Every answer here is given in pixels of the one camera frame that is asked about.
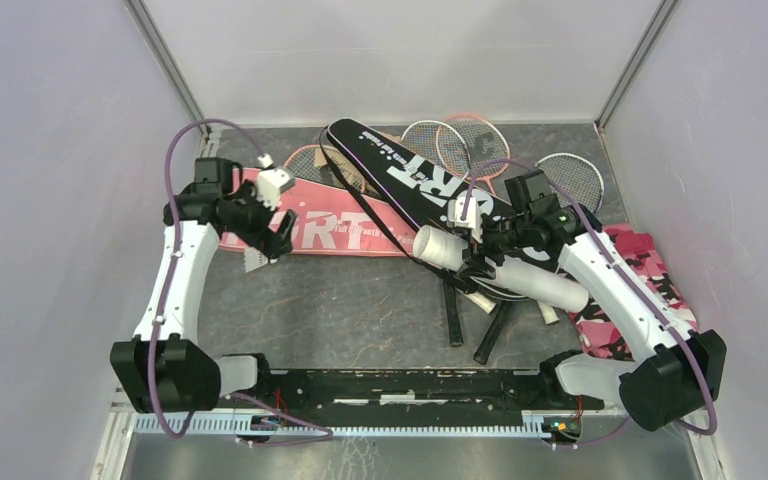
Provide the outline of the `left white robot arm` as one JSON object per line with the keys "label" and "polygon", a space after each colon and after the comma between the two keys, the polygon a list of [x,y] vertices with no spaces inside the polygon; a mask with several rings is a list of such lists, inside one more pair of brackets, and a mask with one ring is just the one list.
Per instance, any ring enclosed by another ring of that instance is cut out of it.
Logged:
{"label": "left white robot arm", "polygon": [[197,344],[197,323],[209,266],[223,234],[242,240],[268,261],[292,251],[297,215],[281,212],[282,195],[294,176],[268,154],[260,155],[254,178],[242,164],[198,158],[194,179],[169,191],[163,209],[164,246],[153,291],[133,336],[113,344],[111,366],[139,413],[208,411],[223,383],[250,407],[266,405],[273,379],[255,361],[222,363]]}

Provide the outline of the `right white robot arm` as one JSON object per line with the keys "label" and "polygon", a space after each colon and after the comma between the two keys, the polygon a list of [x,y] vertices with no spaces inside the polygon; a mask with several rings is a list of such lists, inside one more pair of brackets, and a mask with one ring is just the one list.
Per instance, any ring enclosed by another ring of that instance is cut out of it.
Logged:
{"label": "right white robot arm", "polygon": [[586,353],[559,361],[537,382],[540,400],[562,408],[577,395],[623,407],[638,426],[655,431],[676,422],[699,435],[719,427],[715,401],[726,344],[698,331],[639,278],[617,253],[593,213],[567,189],[533,169],[507,180],[514,212],[481,212],[469,185],[453,219],[472,235],[463,271],[505,289],[572,310],[572,290],[586,291],[617,327],[630,361]]}

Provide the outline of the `shuttlecock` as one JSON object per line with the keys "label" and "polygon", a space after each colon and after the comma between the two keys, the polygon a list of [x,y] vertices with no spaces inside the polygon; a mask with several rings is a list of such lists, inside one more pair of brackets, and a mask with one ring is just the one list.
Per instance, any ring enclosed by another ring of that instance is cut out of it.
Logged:
{"label": "shuttlecock", "polygon": [[243,267],[246,273],[274,264],[275,260],[267,258],[263,253],[256,249],[246,249],[243,254]]}

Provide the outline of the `white shuttlecock tube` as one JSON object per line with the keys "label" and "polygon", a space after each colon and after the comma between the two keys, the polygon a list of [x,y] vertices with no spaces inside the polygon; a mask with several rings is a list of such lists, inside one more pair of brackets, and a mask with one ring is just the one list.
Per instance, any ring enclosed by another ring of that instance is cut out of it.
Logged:
{"label": "white shuttlecock tube", "polygon": [[577,313],[589,301],[589,292],[579,283],[513,257],[497,269],[494,280],[461,277],[462,250],[466,246],[467,241],[461,237],[424,226],[415,237],[412,255],[454,273],[458,279],[472,280],[498,291],[505,290],[516,296],[546,302],[567,312]]}

